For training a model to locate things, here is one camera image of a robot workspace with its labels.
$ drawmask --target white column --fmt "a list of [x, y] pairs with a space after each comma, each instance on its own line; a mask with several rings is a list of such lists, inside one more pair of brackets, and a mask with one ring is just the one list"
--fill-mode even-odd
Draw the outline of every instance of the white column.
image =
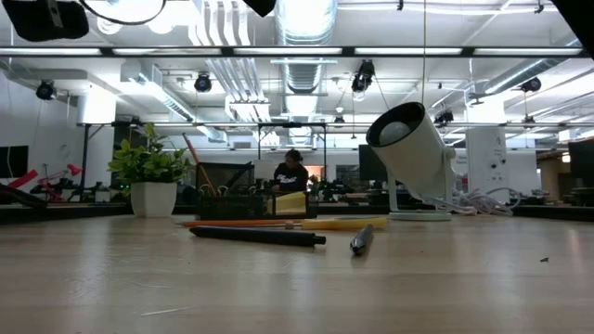
[[[506, 121], [503, 100], [499, 96], [486, 97], [484, 104], [468, 108], [468, 122], [503, 123]], [[466, 131], [469, 191], [487, 192], [509, 186], [505, 129], [502, 127], [473, 128]], [[507, 202], [509, 191], [498, 191], [492, 198]]]
[[[115, 121], [115, 95], [105, 89], [92, 86], [89, 93], [79, 96], [79, 122], [105, 123]], [[92, 134], [98, 127], [92, 127]], [[108, 172], [108, 162], [113, 158], [113, 132], [110, 126], [105, 126], [89, 139], [86, 154], [86, 187], [102, 182], [104, 186], [111, 183], [111, 173]]]

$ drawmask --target table surface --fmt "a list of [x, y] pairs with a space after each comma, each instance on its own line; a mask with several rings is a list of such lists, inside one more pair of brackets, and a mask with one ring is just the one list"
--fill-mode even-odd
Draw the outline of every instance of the table surface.
[[392, 223], [353, 258], [352, 231], [295, 248], [198, 239], [180, 220], [0, 225], [2, 332], [594, 332], [592, 224]]

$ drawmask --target lamp head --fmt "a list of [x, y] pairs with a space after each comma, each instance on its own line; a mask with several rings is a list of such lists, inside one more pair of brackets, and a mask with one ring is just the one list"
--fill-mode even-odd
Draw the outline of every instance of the lamp head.
[[405, 103], [381, 115], [369, 127], [367, 141], [412, 197], [442, 197], [453, 186], [449, 160], [455, 151], [446, 147], [420, 103]]

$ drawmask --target potted plant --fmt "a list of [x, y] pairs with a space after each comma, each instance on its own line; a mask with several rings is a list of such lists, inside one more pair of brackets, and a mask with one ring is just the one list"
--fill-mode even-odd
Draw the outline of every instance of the potted plant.
[[184, 149], [163, 152], [161, 143], [166, 136], [155, 133], [155, 127], [145, 126], [146, 147], [130, 148], [127, 140], [122, 141], [122, 149], [115, 152], [110, 162], [110, 172], [131, 185], [132, 209], [136, 217], [169, 217], [174, 211], [179, 181], [191, 166], [188, 159], [183, 160]]

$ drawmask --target black pen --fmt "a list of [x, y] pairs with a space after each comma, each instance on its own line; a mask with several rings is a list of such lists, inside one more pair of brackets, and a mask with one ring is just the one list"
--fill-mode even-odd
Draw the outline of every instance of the black pen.
[[355, 256], [363, 255], [373, 239], [373, 225], [365, 226], [351, 241], [351, 250]]

